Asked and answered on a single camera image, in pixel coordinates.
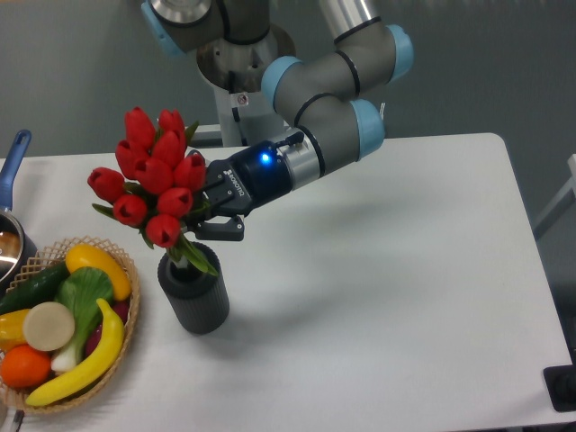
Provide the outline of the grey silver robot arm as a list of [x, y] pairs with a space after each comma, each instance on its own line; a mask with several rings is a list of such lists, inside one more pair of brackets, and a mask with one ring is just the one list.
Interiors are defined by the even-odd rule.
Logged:
[[335, 49], [312, 62], [270, 21], [266, 1], [146, 1], [162, 49], [194, 52], [219, 122], [212, 134], [235, 153], [212, 161], [204, 205], [184, 225], [198, 239], [239, 241], [243, 218], [376, 151], [382, 111], [362, 93], [412, 67], [410, 37], [383, 24], [371, 1], [323, 1]]

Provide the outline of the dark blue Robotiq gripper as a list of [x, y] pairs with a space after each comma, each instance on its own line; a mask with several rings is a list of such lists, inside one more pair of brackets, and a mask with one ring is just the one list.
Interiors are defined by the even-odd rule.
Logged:
[[[191, 151], [186, 158], [191, 164], [205, 164], [199, 151]], [[230, 218], [198, 221], [193, 233], [199, 240], [242, 241], [245, 225], [239, 216], [319, 179], [321, 173], [313, 141], [302, 130], [288, 130], [230, 157], [213, 160], [204, 187], [209, 203], [206, 218]]]

